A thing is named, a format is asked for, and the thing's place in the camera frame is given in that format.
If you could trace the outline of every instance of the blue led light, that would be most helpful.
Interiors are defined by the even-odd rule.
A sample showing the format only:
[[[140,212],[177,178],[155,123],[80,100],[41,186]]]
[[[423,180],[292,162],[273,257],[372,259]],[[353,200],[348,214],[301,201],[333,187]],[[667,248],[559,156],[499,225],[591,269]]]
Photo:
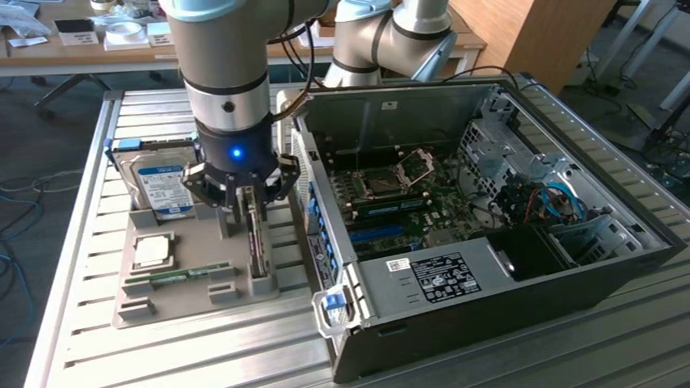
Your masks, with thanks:
[[[244,151],[239,147],[233,147],[229,149],[229,157],[235,160],[239,160],[244,157]]]

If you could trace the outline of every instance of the hard drive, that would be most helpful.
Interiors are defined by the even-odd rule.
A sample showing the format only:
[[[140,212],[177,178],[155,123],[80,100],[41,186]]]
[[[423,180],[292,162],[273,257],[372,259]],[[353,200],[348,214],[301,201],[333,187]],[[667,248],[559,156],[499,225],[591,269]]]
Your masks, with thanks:
[[[135,209],[153,210],[161,221],[193,217],[196,199],[183,186],[184,167],[197,162],[193,135],[121,139],[105,148]]]

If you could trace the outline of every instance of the aluminum table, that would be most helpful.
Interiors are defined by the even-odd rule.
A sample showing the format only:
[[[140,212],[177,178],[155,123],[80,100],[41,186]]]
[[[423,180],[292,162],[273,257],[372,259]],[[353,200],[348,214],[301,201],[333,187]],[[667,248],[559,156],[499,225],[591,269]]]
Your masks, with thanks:
[[[284,87],[272,86],[272,95]],[[688,241],[686,206],[544,89],[534,86],[524,93]],[[193,118],[181,90],[112,92],[106,97],[25,386],[333,386],[284,203],[268,212],[272,243],[280,246],[272,253],[280,268],[277,299],[124,330],[109,326],[131,201],[101,145],[106,137],[188,132]],[[542,152],[552,150],[538,128],[526,124],[520,131]],[[347,386],[658,388],[687,381],[690,249],[591,310]]]

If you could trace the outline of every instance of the desk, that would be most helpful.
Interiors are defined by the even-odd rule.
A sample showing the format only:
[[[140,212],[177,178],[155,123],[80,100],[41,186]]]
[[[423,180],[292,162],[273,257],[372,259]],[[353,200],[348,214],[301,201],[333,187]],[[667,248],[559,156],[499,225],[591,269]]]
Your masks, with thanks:
[[[518,77],[523,86],[526,80]],[[272,85],[280,88],[300,84]],[[539,87],[524,97],[674,232],[690,239],[690,210],[595,129]],[[25,388],[77,386],[311,386],[335,388],[316,332],[300,251],[272,249],[285,265],[273,301],[116,330],[109,326],[131,198],[102,153],[105,137],[193,130],[184,90],[108,95],[76,197]],[[534,125],[520,133],[540,152],[554,145]],[[272,234],[295,240],[283,204]],[[458,349],[347,385],[671,387],[690,368],[690,250],[631,281],[592,309]]]
[[[97,13],[102,14],[90,8],[86,0],[64,0],[56,4],[42,3],[37,18],[54,30],[53,20],[85,18]],[[452,28],[458,32],[458,43],[451,59],[458,62],[455,71],[464,71],[474,66],[486,42],[470,31],[455,12]],[[0,36],[13,39],[14,33],[5,30]],[[12,48],[0,38],[0,77],[173,70],[177,67],[173,46],[106,52],[101,44],[62,46],[57,35],[50,35],[48,39],[45,44]],[[308,56],[308,49],[299,43],[296,49],[301,57]],[[268,65],[289,63],[279,44],[267,46],[267,51]],[[331,62],[332,53],[332,48],[317,48],[316,62]]]

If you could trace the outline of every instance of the floor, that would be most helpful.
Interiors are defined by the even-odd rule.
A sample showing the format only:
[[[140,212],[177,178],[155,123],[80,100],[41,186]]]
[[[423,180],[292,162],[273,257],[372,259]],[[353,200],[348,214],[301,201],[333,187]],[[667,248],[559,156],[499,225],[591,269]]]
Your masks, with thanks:
[[[620,25],[616,23],[611,28],[600,31],[591,47],[594,55],[603,54],[619,28]],[[628,42],[619,58],[611,65],[614,73],[616,65],[626,60],[631,48],[640,39],[642,34],[638,34]],[[635,91],[624,89],[615,99],[622,104],[640,104],[652,114],[663,117],[667,113],[663,113],[656,106],[688,68],[690,56],[670,46],[659,46],[635,76],[638,89]],[[181,87],[175,72],[163,72],[163,76],[161,82],[149,79],[147,73],[109,74],[102,76],[102,80],[113,89],[119,90]],[[48,77],[48,83],[54,85],[62,79],[61,76]],[[287,70],[277,70],[272,74],[273,82],[287,82],[289,79],[296,80],[297,78],[293,72],[288,73]],[[8,84],[8,81],[6,78],[0,79],[0,88]],[[57,116],[46,122],[37,117],[32,107],[32,103],[46,90],[44,87],[32,85],[26,78],[16,78],[9,89],[0,91],[0,131],[2,131],[0,181],[2,182],[6,179],[37,177],[57,171],[78,169],[86,159],[86,147],[98,115],[101,91],[94,85],[82,83],[68,95],[53,102],[50,108],[56,111]],[[567,88],[560,97],[603,132],[620,136],[642,130],[642,125],[630,120],[624,110],[608,114],[615,106],[592,98],[582,89]],[[690,113],[683,115],[678,128],[686,129],[688,125]],[[68,186],[76,182],[76,179],[76,176],[65,177],[52,187]],[[26,179],[20,179],[13,180],[9,184],[20,185],[29,182]],[[6,347],[0,348],[0,388],[21,386],[25,378],[74,197],[76,191],[45,194],[41,200],[44,208],[41,220],[24,234],[8,242],[13,251],[12,256],[25,269],[36,301],[36,319],[28,329],[17,333],[18,339]],[[34,200],[36,193],[25,192],[12,195],[12,198]],[[9,205],[0,201],[0,226],[6,225],[24,211],[22,205]],[[0,290],[6,287],[6,279],[6,277],[0,279]],[[0,343],[4,338],[14,334],[16,329],[24,324],[26,308],[25,295],[18,284],[14,284],[6,299],[0,302],[0,309],[2,309]]]

